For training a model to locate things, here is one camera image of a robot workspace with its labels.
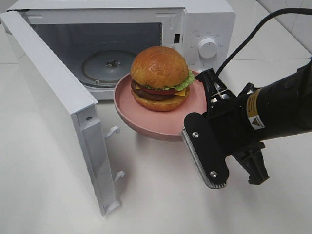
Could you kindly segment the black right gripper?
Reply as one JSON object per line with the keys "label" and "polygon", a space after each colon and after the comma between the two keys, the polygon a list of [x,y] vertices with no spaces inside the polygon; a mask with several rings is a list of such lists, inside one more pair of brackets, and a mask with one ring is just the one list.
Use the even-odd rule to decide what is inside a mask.
{"label": "black right gripper", "polygon": [[233,155],[249,174],[248,183],[260,185],[269,178],[257,133],[265,130],[261,117],[260,94],[233,92],[219,79],[214,70],[196,75],[203,84],[207,111],[203,114],[210,126],[209,146],[214,161]]}

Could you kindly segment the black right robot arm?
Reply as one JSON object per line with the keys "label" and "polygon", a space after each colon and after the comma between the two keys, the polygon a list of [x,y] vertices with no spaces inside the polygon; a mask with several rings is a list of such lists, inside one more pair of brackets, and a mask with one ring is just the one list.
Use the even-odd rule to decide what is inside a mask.
{"label": "black right robot arm", "polygon": [[206,112],[190,113],[184,134],[200,174],[210,188],[222,188],[229,177],[225,159],[233,156],[249,174],[249,183],[268,179],[261,150],[267,139],[312,129],[312,65],[262,88],[248,83],[233,94],[213,69],[196,79],[203,84]]}

